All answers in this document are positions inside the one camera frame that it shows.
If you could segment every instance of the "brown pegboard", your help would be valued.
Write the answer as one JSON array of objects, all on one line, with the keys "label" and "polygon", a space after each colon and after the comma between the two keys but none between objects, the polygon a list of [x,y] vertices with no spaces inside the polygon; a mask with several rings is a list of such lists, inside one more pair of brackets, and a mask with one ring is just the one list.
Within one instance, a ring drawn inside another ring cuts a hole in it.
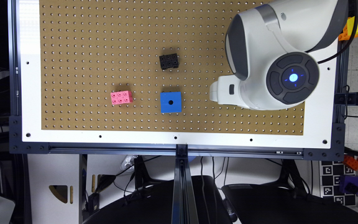
[{"label": "brown pegboard", "polygon": [[[231,19],[260,1],[40,0],[42,129],[302,135],[305,104],[251,111],[209,100],[232,74],[224,38]],[[159,55],[177,53],[162,71]],[[112,106],[110,92],[134,102]],[[162,91],[182,112],[161,114]]]}]

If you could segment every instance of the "black circular cap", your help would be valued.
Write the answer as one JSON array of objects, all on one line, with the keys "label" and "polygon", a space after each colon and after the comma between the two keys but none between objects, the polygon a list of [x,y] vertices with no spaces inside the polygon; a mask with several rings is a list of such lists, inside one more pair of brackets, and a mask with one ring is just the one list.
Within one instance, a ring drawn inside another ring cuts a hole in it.
[{"label": "black circular cap", "polygon": [[303,52],[282,55],[270,66],[266,85],[269,93],[286,105],[302,102],[316,88],[317,62]]}]

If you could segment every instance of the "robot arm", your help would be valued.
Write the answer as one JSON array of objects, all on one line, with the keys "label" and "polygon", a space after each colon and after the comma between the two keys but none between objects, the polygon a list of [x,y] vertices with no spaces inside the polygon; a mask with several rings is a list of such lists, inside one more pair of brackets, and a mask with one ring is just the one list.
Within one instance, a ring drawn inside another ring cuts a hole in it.
[{"label": "robot arm", "polygon": [[319,79],[306,52],[329,46],[346,21],[347,1],[338,0],[278,0],[236,15],[226,34],[235,74],[219,77],[210,99],[252,110],[302,103]]}]

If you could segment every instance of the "blue cube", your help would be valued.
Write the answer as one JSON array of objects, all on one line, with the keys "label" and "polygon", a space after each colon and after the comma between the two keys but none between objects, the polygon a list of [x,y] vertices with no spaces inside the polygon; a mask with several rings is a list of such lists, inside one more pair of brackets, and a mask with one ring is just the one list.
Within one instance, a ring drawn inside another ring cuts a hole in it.
[{"label": "blue cube", "polygon": [[180,113],[180,92],[160,93],[161,113]]}]

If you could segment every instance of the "pink lego brick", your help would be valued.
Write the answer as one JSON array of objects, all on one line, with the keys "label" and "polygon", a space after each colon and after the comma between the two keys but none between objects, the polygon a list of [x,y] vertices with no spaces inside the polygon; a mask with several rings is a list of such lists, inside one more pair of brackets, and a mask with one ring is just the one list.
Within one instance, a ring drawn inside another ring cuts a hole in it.
[{"label": "pink lego brick", "polygon": [[111,103],[113,105],[120,105],[123,103],[132,103],[132,93],[131,91],[119,91],[110,93],[111,95]]}]

